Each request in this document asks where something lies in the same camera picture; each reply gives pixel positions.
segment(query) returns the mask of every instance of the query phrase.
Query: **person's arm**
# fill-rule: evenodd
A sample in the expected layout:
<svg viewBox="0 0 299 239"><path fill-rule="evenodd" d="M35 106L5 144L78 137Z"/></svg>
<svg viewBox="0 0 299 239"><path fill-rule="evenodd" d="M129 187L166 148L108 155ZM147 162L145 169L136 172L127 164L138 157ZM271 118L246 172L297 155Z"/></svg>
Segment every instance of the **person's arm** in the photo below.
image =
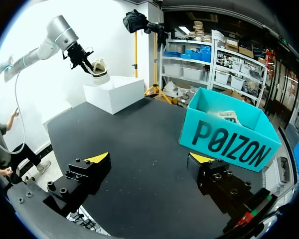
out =
<svg viewBox="0 0 299 239"><path fill-rule="evenodd" d="M10 177L12 173L13 172L9 172L9 168L0 169L0 175L1 176L8 176L8 177Z"/></svg>
<svg viewBox="0 0 299 239"><path fill-rule="evenodd" d="M6 130L9 131L12 128L13 125L13 120L15 117L17 117L19 115L19 112L17 112L18 109L15 109L15 111L13 112L13 114L11 115L8 123L6 124Z"/></svg>

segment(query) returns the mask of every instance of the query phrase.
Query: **black tabletop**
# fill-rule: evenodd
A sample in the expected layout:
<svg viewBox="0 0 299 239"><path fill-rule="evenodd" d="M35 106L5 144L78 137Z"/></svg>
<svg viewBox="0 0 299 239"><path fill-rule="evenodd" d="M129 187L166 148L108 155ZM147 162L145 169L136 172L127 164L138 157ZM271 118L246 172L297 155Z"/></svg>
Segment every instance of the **black tabletop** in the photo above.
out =
<svg viewBox="0 0 299 239"><path fill-rule="evenodd" d="M48 125L64 172L75 158L110 152L112 170L83 207L111 235L131 239L198 239L222 235L230 217L203 196L186 169L190 149L178 143L186 110L143 99L111 115L89 103ZM234 165L252 183L262 175Z"/></svg>

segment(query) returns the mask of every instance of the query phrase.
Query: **yellow label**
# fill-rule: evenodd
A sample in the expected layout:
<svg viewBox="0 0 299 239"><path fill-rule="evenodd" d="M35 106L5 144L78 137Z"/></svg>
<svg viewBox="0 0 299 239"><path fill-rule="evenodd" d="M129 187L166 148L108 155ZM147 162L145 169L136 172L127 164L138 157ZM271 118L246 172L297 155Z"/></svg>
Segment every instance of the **yellow label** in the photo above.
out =
<svg viewBox="0 0 299 239"><path fill-rule="evenodd" d="M200 156L200 155L194 154L194 153L190 153L190 155L193 156L199 163L205 163L205 162L208 162L208 161L215 161L215 159L213 159L213 158L207 158L207 157Z"/></svg>
<svg viewBox="0 0 299 239"><path fill-rule="evenodd" d="M92 163L99 163L103 160L103 158L106 157L106 155L108 155L108 152L100 154L98 156L94 156L92 158L87 158L87 159L83 159L84 161L89 160Z"/></svg>

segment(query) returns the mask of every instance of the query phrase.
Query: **person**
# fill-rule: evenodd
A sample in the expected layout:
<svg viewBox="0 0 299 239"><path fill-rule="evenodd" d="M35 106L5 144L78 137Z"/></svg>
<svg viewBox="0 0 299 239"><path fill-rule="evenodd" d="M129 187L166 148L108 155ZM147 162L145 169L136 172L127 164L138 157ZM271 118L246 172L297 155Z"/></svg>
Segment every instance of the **person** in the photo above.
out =
<svg viewBox="0 0 299 239"><path fill-rule="evenodd" d="M0 123L0 145L5 149L7 149L7 146L3 136L7 131L11 130L13 120L18 115L18 109L15 109L7 124ZM14 151L18 151L21 147L22 145L17 147ZM0 175L9 178L12 184L21 182L21 178L18 177L15 172L18 165L26 158L36 166L40 174L43 174L51 165L51 161L41 163L41 159L26 144L22 151L18 154L9 154L0 148Z"/></svg>

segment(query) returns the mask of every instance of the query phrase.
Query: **tripod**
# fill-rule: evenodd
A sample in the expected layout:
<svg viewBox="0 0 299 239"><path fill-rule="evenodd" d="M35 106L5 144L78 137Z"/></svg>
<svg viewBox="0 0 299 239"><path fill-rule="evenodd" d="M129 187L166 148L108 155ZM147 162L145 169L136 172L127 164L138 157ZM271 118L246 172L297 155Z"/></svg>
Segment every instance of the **tripod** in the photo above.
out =
<svg viewBox="0 0 299 239"><path fill-rule="evenodd" d="M161 90L161 88L158 86L157 84L157 39L156 39L156 32L154 32L154 84L147 90L144 92L145 96L148 96L148 93L154 89L153 94L154 95L159 95L161 93L161 95L166 99L166 101L170 104L171 101L169 100L169 98L167 98L167 96L164 94L164 92Z"/></svg>

